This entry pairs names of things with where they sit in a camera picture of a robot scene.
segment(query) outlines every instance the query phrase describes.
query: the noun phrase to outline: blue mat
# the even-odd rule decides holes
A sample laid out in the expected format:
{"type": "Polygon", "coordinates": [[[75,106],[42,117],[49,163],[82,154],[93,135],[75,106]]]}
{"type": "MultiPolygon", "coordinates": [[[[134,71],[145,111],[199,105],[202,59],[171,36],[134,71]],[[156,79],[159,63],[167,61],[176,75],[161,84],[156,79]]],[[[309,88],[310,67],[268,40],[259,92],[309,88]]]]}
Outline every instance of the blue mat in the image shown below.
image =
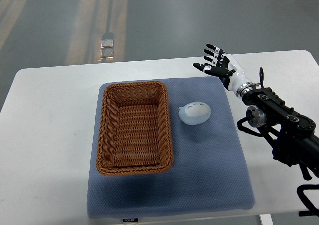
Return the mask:
{"type": "Polygon", "coordinates": [[[140,218],[251,209],[255,203],[246,161],[222,83],[215,77],[159,79],[169,97],[173,166],[161,174],[106,177],[95,167],[101,103],[99,91],[91,154],[89,218],[140,218]],[[186,125],[178,107],[205,102],[212,114],[186,125]]]}

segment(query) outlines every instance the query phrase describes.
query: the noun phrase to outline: robotic hand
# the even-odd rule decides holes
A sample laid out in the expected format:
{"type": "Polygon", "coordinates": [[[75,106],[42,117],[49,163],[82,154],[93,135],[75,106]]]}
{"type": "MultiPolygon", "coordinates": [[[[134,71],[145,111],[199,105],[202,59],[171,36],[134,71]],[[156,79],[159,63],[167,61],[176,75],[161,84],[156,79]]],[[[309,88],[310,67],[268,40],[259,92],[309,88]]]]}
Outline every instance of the robotic hand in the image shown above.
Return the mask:
{"type": "MultiPolygon", "coordinates": [[[[319,178],[319,138],[314,134],[315,122],[294,111],[294,108],[285,106],[285,102],[271,88],[264,88],[262,68],[259,73],[260,83],[252,83],[232,55],[211,44],[206,46],[212,51],[205,49],[204,52],[210,57],[204,56],[204,59],[212,64],[193,65],[206,74],[219,77],[227,90],[233,91],[245,105],[249,106],[246,117],[237,122],[238,129],[254,136],[264,137],[273,148],[274,159],[288,166],[299,164],[305,180],[312,179],[308,169],[319,178]],[[259,133],[244,127],[243,123],[246,121],[257,128],[259,133]],[[273,128],[277,124],[281,125],[280,131],[273,128]]],[[[299,212],[299,215],[319,217],[319,210],[303,193],[308,189],[319,189],[319,185],[298,187],[297,194],[309,209],[299,212]]]]}
{"type": "Polygon", "coordinates": [[[210,44],[207,44],[207,47],[213,51],[205,49],[204,52],[212,58],[205,56],[204,59],[214,64],[214,66],[209,63],[204,65],[194,63],[194,67],[206,74],[219,77],[224,87],[233,91],[238,98],[242,98],[246,92],[257,85],[245,76],[244,70],[232,55],[210,44]]]}

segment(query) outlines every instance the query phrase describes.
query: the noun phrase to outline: wicker basket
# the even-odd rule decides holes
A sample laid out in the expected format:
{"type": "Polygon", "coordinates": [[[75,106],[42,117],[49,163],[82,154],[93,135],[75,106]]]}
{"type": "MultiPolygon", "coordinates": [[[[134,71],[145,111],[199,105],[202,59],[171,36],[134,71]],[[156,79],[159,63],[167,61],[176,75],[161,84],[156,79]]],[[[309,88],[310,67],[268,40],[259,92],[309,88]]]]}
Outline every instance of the wicker basket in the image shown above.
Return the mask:
{"type": "Polygon", "coordinates": [[[152,174],[173,164],[167,88],[137,82],[108,86],[103,95],[96,167],[106,176],[152,174]]]}

